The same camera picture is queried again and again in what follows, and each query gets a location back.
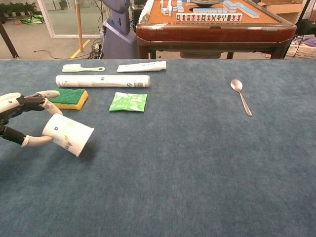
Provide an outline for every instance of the paper cup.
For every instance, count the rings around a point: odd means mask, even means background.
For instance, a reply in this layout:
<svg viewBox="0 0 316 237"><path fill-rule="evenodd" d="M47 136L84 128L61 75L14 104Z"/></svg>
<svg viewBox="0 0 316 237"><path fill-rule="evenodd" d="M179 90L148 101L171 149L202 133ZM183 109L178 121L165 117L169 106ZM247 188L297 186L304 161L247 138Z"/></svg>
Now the paper cup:
<svg viewBox="0 0 316 237"><path fill-rule="evenodd" d="M60 114L54 114L46 124L42 135L78 157L94 128L76 122Z"/></svg>

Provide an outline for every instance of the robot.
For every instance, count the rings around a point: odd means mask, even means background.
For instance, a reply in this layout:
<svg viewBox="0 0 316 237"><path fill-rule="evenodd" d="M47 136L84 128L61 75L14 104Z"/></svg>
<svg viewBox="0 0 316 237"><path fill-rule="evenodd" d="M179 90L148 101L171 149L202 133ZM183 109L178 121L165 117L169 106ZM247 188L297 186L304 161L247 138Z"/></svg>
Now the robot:
<svg viewBox="0 0 316 237"><path fill-rule="evenodd" d="M138 59L136 34L130 30L130 0L102 0L111 15L101 31L105 59Z"/></svg>
<svg viewBox="0 0 316 237"><path fill-rule="evenodd" d="M49 136L32 137L24 135L10 127L5 126L9 119L16 117L27 111L47 110L52 115L62 112L48 98L57 97L58 91L47 90L40 91L34 95L24 97L20 93L10 93L0 96L0 136L11 142L24 146L42 146L50 143L53 138Z"/></svg>

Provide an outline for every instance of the green packet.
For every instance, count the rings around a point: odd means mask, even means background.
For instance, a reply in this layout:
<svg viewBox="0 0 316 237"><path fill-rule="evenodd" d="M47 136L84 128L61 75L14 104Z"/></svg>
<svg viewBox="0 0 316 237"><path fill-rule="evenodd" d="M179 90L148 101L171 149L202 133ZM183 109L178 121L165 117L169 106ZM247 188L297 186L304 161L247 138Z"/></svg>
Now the green packet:
<svg viewBox="0 0 316 237"><path fill-rule="evenodd" d="M126 94L116 92L109 111L127 110L141 111L145 110L147 94Z"/></svg>

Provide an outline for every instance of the toothbrush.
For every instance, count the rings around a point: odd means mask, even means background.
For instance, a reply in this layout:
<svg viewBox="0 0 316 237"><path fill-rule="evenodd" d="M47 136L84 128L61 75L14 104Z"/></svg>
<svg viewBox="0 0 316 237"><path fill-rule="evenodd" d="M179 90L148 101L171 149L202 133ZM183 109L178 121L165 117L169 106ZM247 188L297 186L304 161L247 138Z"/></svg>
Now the toothbrush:
<svg viewBox="0 0 316 237"><path fill-rule="evenodd" d="M82 71L95 71L95 72L102 72L104 71L104 67L99 68L82 68L81 64L66 64L63 66L62 72L64 73L75 73L75 72L82 72Z"/></svg>

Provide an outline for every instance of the yellow sponge layer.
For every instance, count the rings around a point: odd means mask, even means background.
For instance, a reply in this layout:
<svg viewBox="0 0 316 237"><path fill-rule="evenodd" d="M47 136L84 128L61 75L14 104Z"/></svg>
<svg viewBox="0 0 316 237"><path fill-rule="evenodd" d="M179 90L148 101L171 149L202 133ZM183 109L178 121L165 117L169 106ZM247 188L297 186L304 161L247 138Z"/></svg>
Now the yellow sponge layer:
<svg viewBox="0 0 316 237"><path fill-rule="evenodd" d="M62 104L62 103L54 103L59 109L64 110L81 110L85 101L88 99L89 95L86 90L82 93L80 99L76 104Z"/></svg>

